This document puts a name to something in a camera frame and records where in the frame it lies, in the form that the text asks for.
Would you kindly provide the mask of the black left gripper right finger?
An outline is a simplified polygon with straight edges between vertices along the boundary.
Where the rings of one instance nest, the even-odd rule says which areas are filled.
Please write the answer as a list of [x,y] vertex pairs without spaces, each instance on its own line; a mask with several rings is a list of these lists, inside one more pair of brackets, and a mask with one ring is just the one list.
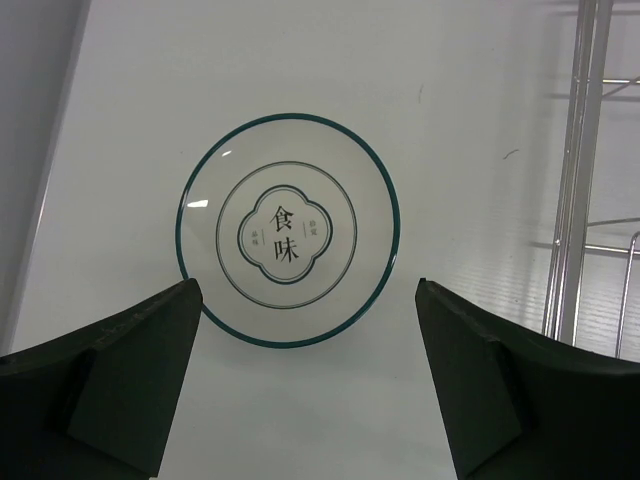
[[415,293],[460,479],[635,479],[639,366],[487,312],[442,285]]

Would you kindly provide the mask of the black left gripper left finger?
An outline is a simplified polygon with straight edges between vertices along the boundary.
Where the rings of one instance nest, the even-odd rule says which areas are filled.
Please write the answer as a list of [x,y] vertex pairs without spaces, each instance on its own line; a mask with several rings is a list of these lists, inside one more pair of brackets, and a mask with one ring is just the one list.
[[2,357],[2,478],[157,477],[201,309],[187,279]]

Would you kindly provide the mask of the white plate green rim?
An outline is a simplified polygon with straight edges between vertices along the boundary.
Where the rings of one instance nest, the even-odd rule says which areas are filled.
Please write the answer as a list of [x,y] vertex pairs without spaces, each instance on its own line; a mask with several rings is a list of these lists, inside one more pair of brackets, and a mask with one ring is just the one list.
[[279,113],[242,124],[197,163],[175,221],[181,275],[229,335],[293,349],[355,324],[397,258],[392,178],[357,133],[327,118]]

